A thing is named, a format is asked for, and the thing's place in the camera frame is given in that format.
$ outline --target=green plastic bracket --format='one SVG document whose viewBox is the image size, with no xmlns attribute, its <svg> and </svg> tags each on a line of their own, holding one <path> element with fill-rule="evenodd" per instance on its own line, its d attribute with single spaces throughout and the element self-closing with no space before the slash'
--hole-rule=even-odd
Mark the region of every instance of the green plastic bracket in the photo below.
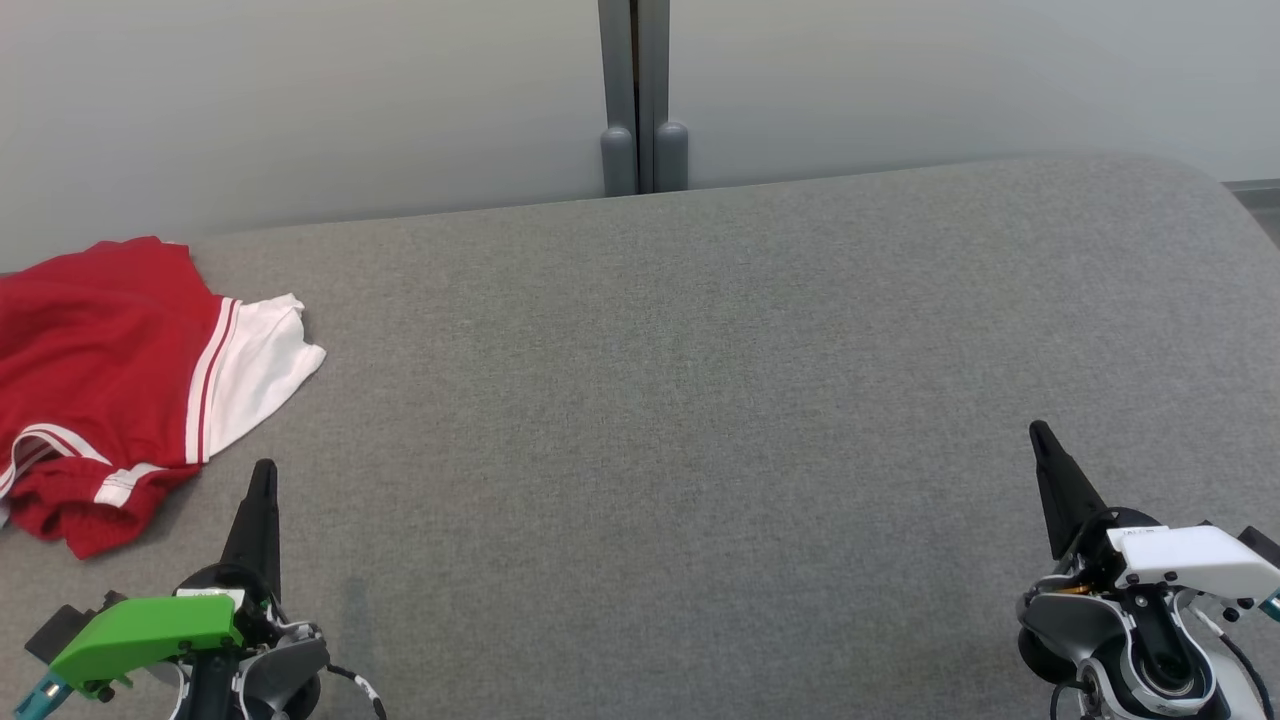
<svg viewBox="0 0 1280 720">
<path fill-rule="evenodd" d="M 225 594 L 122 600 L 95 615 L 49 669 L 93 694 L 125 673 L 182 655 L 182 643 L 191 643 L 189 650 L 215 650 L 227 638 L 243 644 L 234 616 L 236 601 Z"/>
</svg>

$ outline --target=vertical gray frame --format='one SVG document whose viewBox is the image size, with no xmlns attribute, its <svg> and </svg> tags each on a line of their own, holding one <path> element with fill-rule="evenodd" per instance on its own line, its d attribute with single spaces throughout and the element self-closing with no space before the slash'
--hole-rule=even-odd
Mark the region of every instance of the vertical gray frame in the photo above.
<svg viewBox="0 0 1280 720">
<path fill-rule="evenodd" d="M 640 192 L 689 187 L 689 131 L 668 118 L 671 0 L 637 0 Z"/>
<path fill-rule="evenodd" d="M 636 110 L 631 68 L 631 3 L 598 0 L 600 58 L 604 63 L 604 113 L 609 127 L 600 135 L 604 195 L 635 195 Z"/>
</svg>

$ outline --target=robotic arm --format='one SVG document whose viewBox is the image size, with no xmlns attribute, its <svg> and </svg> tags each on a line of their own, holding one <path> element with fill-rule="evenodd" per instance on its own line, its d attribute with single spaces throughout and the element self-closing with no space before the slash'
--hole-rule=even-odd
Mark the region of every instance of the robotic arm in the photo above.
<svg viewBox="0 0 1280 720">
<path fill-rule="evenodd" d="M 275 487 L 275 462 L 260 460 L 221 560 L 173 596 L 109 592 L 101 610 L 54 614 L 26 646 L 49 673 L 14 717 L 44 720 L 76 692 L 109 702 L 113 683 L 132 687 L 127 674 L 146 669 L 177 688 L 170 720 L 306 720 L 320 670 L 355 680 L 387 720 L 374 688 L 329 662 L 320 626 L 284 615 Z"/>
<path fill-rule="evenodd" d="M 1055 684 L 1050 716 L 1074 688 L 1083 717 L 1274 720 L 1262 678 L 1210 615 L 1280 620 L 1280 546 L 1253 527 L 1231 537 L 1108 507 L 1047 424 L 1032 423 L 1030 437 L 1057 564 L 1018 601 L 1018 647 Z M 1189 618 L 1238 662 L 1197 643 Z"/>
</svg>

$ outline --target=white sleeve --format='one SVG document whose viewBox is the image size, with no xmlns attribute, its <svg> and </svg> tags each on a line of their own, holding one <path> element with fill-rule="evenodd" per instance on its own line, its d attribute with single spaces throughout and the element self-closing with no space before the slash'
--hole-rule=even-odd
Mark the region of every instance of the white sleeve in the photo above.
<svg viewBox="0 0 1280 720">
<path fill-rule="evenodd" d="M 324 361 L 324 348 L 302 338 L 302 310 L 292 295 L 237 305 L 212 379 L 201 461 L 275 413 Z"/>
</svg>

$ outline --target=gray fabric surface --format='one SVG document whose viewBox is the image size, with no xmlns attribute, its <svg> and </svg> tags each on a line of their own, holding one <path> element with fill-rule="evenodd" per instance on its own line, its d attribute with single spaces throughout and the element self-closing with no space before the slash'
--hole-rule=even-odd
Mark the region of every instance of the gray fabric surface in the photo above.
<svg viewBox="0 0 1280 720">
<path fill-rule="evenodd" d="M 197 241 L 320 372 L 81 564 L 0 533 L 0 696 L 280 465 L 284 601 L 404 717 L 1043 717 L 1027 424 L 1103 497 L 1280 537 L 1280 252 L 1210 178 L 1056 156 Z M 1239 643 L 1280 688 L 1280 628 Z M 317 717 L 365 717 L 326 679 Z M 164 717 L 147 678 L 68 717 Z"/>
</svg>

